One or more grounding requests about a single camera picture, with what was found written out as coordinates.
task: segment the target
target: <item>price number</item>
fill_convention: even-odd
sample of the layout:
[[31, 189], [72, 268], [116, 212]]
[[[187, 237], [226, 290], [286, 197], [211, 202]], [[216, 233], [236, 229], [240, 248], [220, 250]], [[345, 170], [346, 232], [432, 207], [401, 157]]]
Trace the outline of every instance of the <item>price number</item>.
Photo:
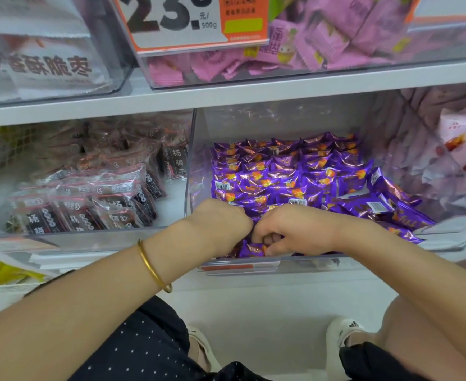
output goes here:
[[[133, 0], [119, 0], [125, 5]], [[180, 3], [180, 0], [165, 0], [163, 8], [166, 12], [176, 13], [176, 18], [170, 18], [162, 16], [160, 21], [147, 20], [145, 21], [150, 12], [152, 12], [152, 2], [150, 0], [136, 0], [138, 7], [127, 22], [127, 27], [131, 33], [145, 33], [145, 32], [156, 32], [160, 31], [160, 27], [164, 29], [179, 31], [187, 28], [190, 23], [189, 10], [184, 4]], [[207, 7], [212, 3], [212, 0], [191, 0], [192, 4], [196, 7]]]

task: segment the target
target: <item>forearm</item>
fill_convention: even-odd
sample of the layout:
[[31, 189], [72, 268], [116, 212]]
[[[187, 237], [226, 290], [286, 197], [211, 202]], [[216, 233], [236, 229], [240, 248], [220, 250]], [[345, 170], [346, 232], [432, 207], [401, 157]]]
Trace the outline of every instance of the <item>forearm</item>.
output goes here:
[[378, 225], [357, 222], [343, 251], [413, 303], [466, 357], [466, 270]]
[[[210, 254], [186, 221], [145, 240], [144, 247], [165, 283]], [[67, 380], [159, 291], [137, 246], [41, 288], [0, 312], [0, 380]]]

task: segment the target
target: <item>shelf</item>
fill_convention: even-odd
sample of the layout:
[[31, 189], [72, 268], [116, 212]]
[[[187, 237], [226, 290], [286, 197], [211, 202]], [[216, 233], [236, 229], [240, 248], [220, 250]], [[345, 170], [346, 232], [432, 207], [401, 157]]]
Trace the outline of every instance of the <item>shelf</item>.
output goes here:
[[153, 91], [136, 69], [115, 95], [0, 107], [0, 125], [69, 120], [466, 82], [466, 61], [390, 66]]

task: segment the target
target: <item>polka dot skirt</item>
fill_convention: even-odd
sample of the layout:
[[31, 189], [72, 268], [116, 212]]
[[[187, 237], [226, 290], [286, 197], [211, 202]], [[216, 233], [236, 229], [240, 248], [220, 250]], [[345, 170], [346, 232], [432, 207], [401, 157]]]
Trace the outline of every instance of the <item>polka dot skirt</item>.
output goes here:
[[265, 380], [238, 362], [218, 373], [206, 373], [187, 356], [189, 347], [184, 321], [153, 297], [113, 332], [70, 381]]

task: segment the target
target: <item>person's left hand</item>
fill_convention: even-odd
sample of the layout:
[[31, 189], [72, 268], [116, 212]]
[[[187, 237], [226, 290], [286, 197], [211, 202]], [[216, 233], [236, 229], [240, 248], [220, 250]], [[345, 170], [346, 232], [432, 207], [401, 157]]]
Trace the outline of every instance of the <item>person's left hand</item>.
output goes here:
[[210, 258], [229, 254], [233, 247], [251, 232], [252, 220], [242, 207], [218, 199], [203, 201], [191, 216], [184, 218], [192, 230], [210, 245]]

